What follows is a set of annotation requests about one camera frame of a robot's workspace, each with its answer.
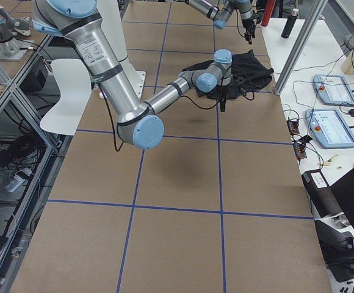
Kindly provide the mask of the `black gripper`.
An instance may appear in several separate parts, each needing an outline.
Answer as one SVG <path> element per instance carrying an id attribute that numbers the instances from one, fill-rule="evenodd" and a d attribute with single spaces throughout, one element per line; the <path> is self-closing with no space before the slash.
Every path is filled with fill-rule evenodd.
<path id="1" fill-rule="evenodd" d="M 219 85 L 219 101 L 220 101 L 220 111 L 226 111 L 226 97 L 227 97 L 227 89 L 226 85 Z"/>
<path id="2" fill-rule="evenodd" d="M 242 19 L 242 25 L 245 29 L 244 38 L 249 45 L 253 44 L 255 38 L 256 23 L 254 18 Z"/>

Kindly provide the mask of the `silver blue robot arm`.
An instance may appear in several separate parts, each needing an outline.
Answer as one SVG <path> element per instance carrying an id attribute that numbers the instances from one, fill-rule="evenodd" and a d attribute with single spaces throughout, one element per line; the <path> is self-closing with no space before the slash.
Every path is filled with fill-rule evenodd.
<path id="1" fill-rule="evenodd" d="M 259 14 L 253 10 L 251 1 L 224 1 L 222 8 L 204 0 L 184 1 L 184 3 L 212 20 L 214 27 L 217 29 L 223 29 L 234 12 L 239 13 L 242 26 L 245 29 L 241 36 L 249 45 L 252 44 L 252 40 L 255 38 L 256 25 L 260 23 L 261 19 Z"/>
<path id="2" fill-rule="evenodd" d="M 192 88 L 210 92 L 231 80 L 232 54 L 215 52 L 204 70 L 183 71 L 152 98 L 142 101 L 113 49 L 125 45 L 116 1 L 33 1 L 34 29 L 72 41 L 94 83 L 117 113 L 117 134 L 141 149 L 156 147 L 164 124 L 157 116 Z"/>

